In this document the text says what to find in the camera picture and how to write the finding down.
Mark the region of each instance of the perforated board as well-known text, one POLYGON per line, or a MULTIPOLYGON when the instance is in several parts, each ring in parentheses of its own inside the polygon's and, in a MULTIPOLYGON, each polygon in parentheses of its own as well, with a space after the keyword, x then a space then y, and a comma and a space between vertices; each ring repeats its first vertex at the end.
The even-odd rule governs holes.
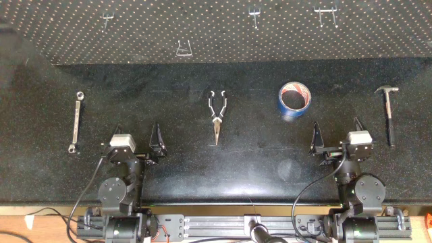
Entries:
POLYGON ((54 64, 426 57, 431 10, 421 0, 0 1, 0 18, 54 64), (338 27, 324 11, 321 27, 314 7, 337 9, 338 27), (114 15, 105 31, 104 14, 114 15), (192 56, 177 56, 188 40, 192 56))

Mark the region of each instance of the wooden surface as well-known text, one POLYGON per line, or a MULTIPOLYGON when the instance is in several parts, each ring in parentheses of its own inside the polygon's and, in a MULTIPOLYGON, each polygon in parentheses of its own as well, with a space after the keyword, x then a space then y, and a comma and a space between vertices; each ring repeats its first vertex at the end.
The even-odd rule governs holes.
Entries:
MULTIPOLYGON (((24 221, 24 216, 39 210, 41 207, 0 207, 0 231, 8 231, 20 234, 27 237, 34 243, 39 242, 69 242, 66 236, 65 223, 58 216, 36 216, 34 218, 33 229, 27 229, 24 221)), ((67 214, 70 207, 56 207, 62 214, 67 214)), ((79 208, 78 213, 81 215, 83 209, 79 208)), ((229 212, 237 212, 235 215, 242 215, 244 213, 251 213, 248 207, 197 207, 198 210, 192 210, 191 207, 156 207, 153 208, 155 213, 178 213, 183 211, 186 215, 232 215, 229 212)), ((256 207, 257 213, 261 215, 289 215, 289 207, 256 207)), ((328 208, 323 207, 299 207, 299 213, 325 213, 328 208)), ((50 211, 43 211, 42 214, 51 213, 50 211)), ((412 241, 415 243, 431 243, 429 235, 425 227, 424 217, 411 217, 412 225, 412 241)), ((76 224, 71 222, 72 229, 76 228, 76 224)), ((0 242, 24 242, 12 236, 0 235, 0 242)), ((401 241, 382 241, 385 243, 401 243, 401 241)))

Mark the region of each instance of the black table surface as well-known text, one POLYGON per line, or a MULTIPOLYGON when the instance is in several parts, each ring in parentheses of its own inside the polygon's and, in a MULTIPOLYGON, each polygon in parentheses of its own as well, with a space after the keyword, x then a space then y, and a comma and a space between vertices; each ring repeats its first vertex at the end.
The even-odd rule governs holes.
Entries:
MULTIPOLYGON (((41 57, 15 65, 2 81, 0 204, 72 205, 87 185, 100 145, 116 124, 137 152, 149 149, 159 122, 168 157, 146 167, 143 203, 292 204, 311 181, 331 171, 308 155, 313 122, 327 146, 354 130, 359 117, 376 140, 362 163, 386 183, 385 203, 432 204, 432 59, 338 59, 259 63, 52 66, 41 57), (286 122, 277 94, 286 82, 312 93, 308 111, 286 122), (396 149, 386 142, 383 94, 389 84, 396 149), (68 153, 76 93, 85 94, 78 153, 68 153), (227 113, 215 146, 207 98, 226 91, 227 113)), ((104 164, 83 204, 98 203, 100 183, 122 169, 104 164)), ((300 200, 338 204, 335 182, 311 188, 300 200)))

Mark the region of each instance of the tape roll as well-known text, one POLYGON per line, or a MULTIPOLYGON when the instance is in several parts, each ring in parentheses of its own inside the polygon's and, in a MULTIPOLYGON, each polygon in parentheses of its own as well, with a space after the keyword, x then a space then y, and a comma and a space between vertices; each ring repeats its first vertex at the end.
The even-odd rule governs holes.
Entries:
POLYGON ((311 104, 311 92, 309 91, 309 89, 299 83, 299 82, 289 82, 287 84, 285 84, 284 86, 282 86, 281 90, 279 91, 279 98, 278 98, 278 107, 279 110, 282 112, 283 116, 286 117, 299 117, 301 115, 303 115, 303 113, 306 112, 306 110, 309 108, 309 105, 311 104), (304 107, 301 109, 293 109, 290 108, 287 104, 284 103, 284 101, 282 100, 282 94, 289 91, 289 90, 293 90, 298 92, 299 94, 302 95, 303 99, 304 99, 304 107))

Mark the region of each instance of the pliers handle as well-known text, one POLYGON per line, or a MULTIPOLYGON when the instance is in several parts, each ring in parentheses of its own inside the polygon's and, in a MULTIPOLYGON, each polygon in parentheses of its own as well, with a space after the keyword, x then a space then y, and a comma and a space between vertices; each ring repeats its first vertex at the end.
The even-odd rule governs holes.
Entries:
POLYGON ((215 110, 213 108, 213 97, 215 97, 215 93, 211 91, 211 96, 209 97, 209 108, 210 108, 211 119, 213 123, 215 121, 222 122, 223 115, 225 115, 225 112, 227 111, 227 98, 225 97, 225 91, 222 91, 221 94, 223 98, 223 107, 219 115, 216 115, 215 110))

